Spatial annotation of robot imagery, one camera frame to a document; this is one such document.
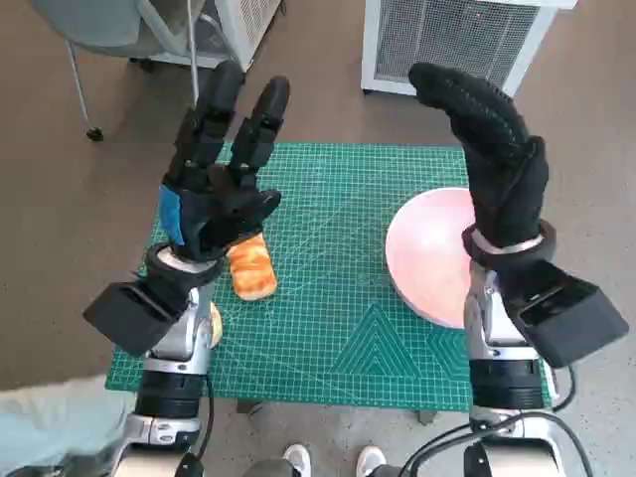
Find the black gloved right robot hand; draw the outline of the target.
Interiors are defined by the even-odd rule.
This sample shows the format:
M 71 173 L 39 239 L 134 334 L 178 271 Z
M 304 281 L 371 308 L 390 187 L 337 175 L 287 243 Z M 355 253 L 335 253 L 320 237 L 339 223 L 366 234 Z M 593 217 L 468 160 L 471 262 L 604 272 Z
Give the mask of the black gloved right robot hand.
M 514 101 L 485 79 L 429 63 L 414 64 L 408 79 L 419 103 L 447 115 L 464 150 L 481 236 L 498 248 L 538 237 L 546 143 L 529 132 Z

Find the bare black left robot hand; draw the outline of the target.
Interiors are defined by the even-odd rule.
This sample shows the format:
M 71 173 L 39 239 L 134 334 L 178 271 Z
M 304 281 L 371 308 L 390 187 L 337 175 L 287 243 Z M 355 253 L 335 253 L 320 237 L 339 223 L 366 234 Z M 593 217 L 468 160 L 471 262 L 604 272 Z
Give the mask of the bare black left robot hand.
M 237 63 L 218 64 L 177 134 L 160 186 L 159 219 L 170 247 L 182 259 L 221 257 L 259 234 L 280 204 L 279 191 L 258 188 L 257 173 L 267 164 L 283 125 L 290 95 L 287 78 L 277 76 L 267 83 L 238 129 L 228 163 L 218 161 L 243 83 Z

